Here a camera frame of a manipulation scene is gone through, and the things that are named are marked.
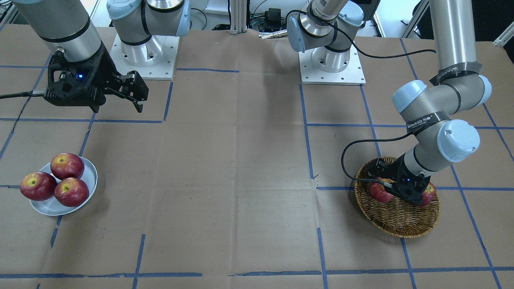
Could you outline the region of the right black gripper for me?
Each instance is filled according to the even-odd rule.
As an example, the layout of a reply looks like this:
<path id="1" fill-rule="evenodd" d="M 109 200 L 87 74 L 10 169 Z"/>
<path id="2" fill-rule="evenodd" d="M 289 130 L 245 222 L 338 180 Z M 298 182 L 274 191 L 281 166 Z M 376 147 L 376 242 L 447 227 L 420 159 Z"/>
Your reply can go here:
<path id="1" fill-rule="evenodd" d="M 61 65 L 71 63 L 66 60 L 64 52 L 64 48 L 58 47 L 52 56 Z M 138 113 L 143 112 L 149 88 L 138 71 L 129 71 L 126 75 L 120 74 L 103 43 L 91 57 L 78 63 L 86 61 L 94 64 L 97 68 L 93 82 L 101 89 L 103 95 L 115 95 L 128 100 L 132 102 Z"/>

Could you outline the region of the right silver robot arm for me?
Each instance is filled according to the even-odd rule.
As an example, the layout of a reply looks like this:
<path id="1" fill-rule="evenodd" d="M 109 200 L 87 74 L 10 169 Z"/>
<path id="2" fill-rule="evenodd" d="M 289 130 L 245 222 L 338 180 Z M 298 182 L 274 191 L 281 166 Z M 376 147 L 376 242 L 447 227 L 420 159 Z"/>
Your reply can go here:
<path id="1" fill-rule="evenodd" d="M 13 5 L 50 50 L 47 86 L 1 95 L 42 97 L 58 107 L 88 107 L 94 113 L 108 95 L 141 113 L 149 96 L 140 69 L 165 60 L 159 37 L 183 37 L 190 28 L 188 0 L 108 0 L 106 10 L 120 42 L 120 71 L 80 0 L 14 0 Z"/>

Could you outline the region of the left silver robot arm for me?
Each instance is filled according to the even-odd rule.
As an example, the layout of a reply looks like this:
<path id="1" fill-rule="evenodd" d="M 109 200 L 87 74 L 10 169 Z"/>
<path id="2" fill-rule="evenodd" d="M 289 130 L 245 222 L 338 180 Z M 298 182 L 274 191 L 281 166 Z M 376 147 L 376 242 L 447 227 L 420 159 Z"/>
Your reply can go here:
<path id="1" fill-rule="evenodd" d="M 341 169 L 340 157 L 344 147 L 352 141 L 364 138 L 393 138 L 405 134 L 404 121 L 397 114 L 391 101 L 393 92 L 409 81 L 428 80 L 436 64 L 431 53 L 409 57 L 377 60 L 361 56 L 366 84 L 300 85 L 298 56 L 287 41 L 277 42 L 281 48 L 283 71 L 288 77 L 276 77 L 281 88 L 269 93 L 276 114 L 294 123 L 293 133 L 281 129 L 283 140 L 276 143 L 275 152 L 255 156 L 250 168 L 248 160 L 243 166 L 242 148 L 239 150 L 237 186 L 239 188 L 267 187 L 279 189 L 343 190 L 354 187 Z M 359 48 L 375 55 L 404 53 L 404 48 L 414 50 L 433 48 L 433 41 L 399 40 L 394 38 L 362 37 L 357 39 Z M 473 154 L 452 167 L 447 167 L 431 177 L 437 188 L 457 190 L 463 188 L 499 188 L 512 186 L 504 182 L 496 169 L 503 168 L 505 147 L 500 141 L 490 116 L 484 106 L 477 111 L 457 114 L 473 125 L 478 125 L 481 146 Z M 397 142 L 358 143 L 345 153 L 345 168 L 355 175 L 367 161 L 381 156 L 400 156 L 414 146 L 413 136 Z"/>

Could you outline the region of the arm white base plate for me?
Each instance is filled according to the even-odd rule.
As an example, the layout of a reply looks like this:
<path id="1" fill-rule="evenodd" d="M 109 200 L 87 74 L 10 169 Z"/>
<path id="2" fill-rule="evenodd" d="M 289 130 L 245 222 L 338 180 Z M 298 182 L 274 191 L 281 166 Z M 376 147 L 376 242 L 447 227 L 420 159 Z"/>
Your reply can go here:
<path id="1" fill-rule="evenodd" d="M 319 47 L 298 55 L 302 84 L 365 85 L 367 82 L 358 51 L 352 45 L 343 53 Z"/>
<path id="2" fill-rule="evenodd" d="M 173 80 L 180 37 L 153 35 L 145 44 L 130 46 L 116 35 L 110 56 L 121 74 L 137 71 L 144 80 Z"/>

